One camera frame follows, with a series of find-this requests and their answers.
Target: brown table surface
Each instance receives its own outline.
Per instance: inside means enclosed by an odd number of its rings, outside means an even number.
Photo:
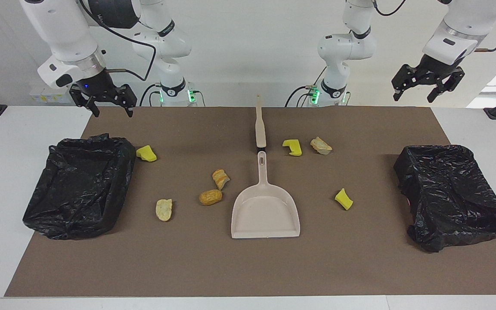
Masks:
[[[84,138],[126,137],[158,160],[137,161],[110,233],[35,233],[6,296],[496,295],[496,240],[429,254],[407,236],[392,167],[407,145],[449,143],[429,108],[265,108],[263,117],[269,180],[293,196],[299,238],[230,237],[234,200],[257,182],[254,108],[137,108],[134,118],[101,108]],[[311,149],[316,136],[330,155]],[[289,156],[285,139],[299,139],[303,156]],[[201,206],[218,168],[232,179],[224,199]],[[349,211],[333,200],[342,188]],[[167,223],[154,214],[161,198],[174,201]]]

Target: white tabletop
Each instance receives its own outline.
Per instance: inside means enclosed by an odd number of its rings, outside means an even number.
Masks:
[[[496,121],[482,110],[433,109],[453,144],[471,149],[496,192]],[[3,298],[33,231],[22,215],[47,148],[79,138],[90,112],[75,107],[10,106],[0,117],[0,309],[346,309],[489,310],[496,296],[329,296],[297,298]]]

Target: black plastic bag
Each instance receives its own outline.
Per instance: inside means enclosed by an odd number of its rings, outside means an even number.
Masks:
[[[394,169],[414,224],[407,233],[428,252],[496,238],[496,195],[463,146],[408,146]]]
[[[136,150],[108,134],[64,139],[49,147],[47,165],[22,218],[51,239],[83,239],[110,231],[124,204]]]

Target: dustpan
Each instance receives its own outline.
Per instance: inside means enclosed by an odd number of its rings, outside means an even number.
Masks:
[[[261,115],[261,100],[256,106],[256,142],[266,147],[265,127]],[[300,235],[298,210],[292,196],[267,180],[267,155],[257,154],[259,182],[243,190],[232,209],[231,236],[233,239],[287,238]]]

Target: yellow sponge piece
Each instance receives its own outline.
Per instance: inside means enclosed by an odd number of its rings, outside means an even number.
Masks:
[[[299,140],[284,140],[283,147],[290,147],[290,155],[301,156],[301,146]]]
[[[154,154],[154,152],[150,148],[150,145],[147,145],[147,146],[144,146],[144,147],[138,149],[136,152],[136,155],[140,159],[143,159],[144,161],[149,161],[151,163],[153,161],[156,161],[156,159],[157,159],[156,154]]]
[[[346,210],[349,210],[353,205],[353,200],[351,200],[348,197],[348,194],[346,194],[346,189],[342,189],[334,199],[339,202]]]

